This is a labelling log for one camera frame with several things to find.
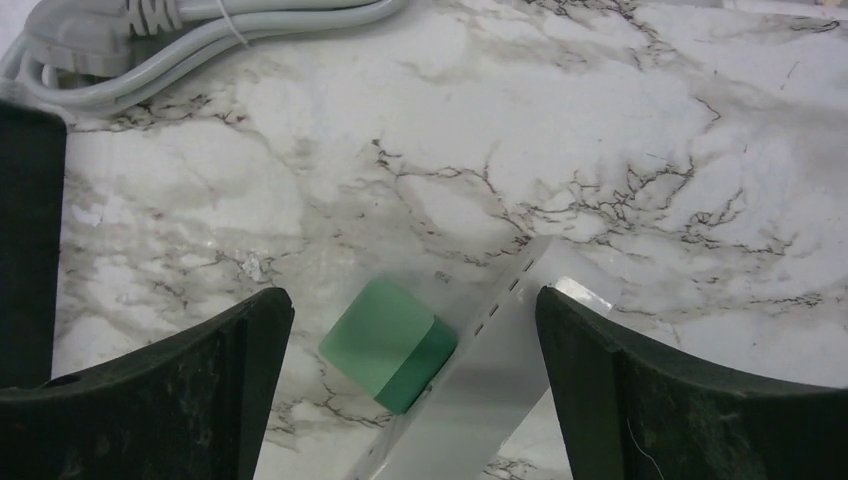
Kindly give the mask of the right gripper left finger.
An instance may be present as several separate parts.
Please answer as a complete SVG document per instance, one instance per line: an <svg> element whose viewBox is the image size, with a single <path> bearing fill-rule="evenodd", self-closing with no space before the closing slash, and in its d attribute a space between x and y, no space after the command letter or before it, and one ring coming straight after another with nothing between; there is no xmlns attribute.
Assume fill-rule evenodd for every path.
<svg viewBox="0 0 848 480"><path fill-rule="evenodd" d="M94 367L1 393L5 479L250 479L295 311L264 289Z"/></svg>

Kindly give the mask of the black power strip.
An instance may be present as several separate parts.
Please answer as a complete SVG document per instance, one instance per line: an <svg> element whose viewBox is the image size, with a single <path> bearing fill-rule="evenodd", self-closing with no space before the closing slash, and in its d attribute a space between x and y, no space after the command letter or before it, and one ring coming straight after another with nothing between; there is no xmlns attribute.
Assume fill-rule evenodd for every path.
<svg viewBox="0 0 848 480"><path fill-rule="evenodd" d="M51 377L67 127L1 104L1 386Z"/></svg>

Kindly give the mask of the green plug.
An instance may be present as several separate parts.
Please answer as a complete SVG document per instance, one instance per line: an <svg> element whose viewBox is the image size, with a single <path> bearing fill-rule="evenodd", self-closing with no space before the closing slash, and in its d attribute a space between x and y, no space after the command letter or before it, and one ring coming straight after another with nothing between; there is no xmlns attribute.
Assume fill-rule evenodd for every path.
<svg viewBox="0 0 848 480"><path fill-rule="evenodd" d="M454 329L386 277L371 279L319 352L394 415L407 412L458 345Z"/></svg>

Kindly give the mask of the white power strip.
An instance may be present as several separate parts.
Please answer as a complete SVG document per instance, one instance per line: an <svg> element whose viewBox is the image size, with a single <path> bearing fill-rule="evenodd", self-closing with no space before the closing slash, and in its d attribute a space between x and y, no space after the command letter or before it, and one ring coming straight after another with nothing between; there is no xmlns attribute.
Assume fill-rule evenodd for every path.
<svg viewBox="0 0 848 480"><path fill-rule="evenodd" d="M484 296L444 367L348 478L479 478L549 388L535 323L545 286L603 316L622 291L619 279L565 240L529 241Z"/></svg>

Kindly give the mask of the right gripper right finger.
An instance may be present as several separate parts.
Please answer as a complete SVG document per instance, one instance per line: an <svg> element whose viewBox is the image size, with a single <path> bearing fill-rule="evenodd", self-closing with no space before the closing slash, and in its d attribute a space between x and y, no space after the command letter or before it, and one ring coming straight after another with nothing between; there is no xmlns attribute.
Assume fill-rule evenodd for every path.
<svg viewBox="0 0 848 480"><path fill-rule="evenodd" d="M535 321L576 479L843 479L847 392L721 366L551 288Z"/></svg>

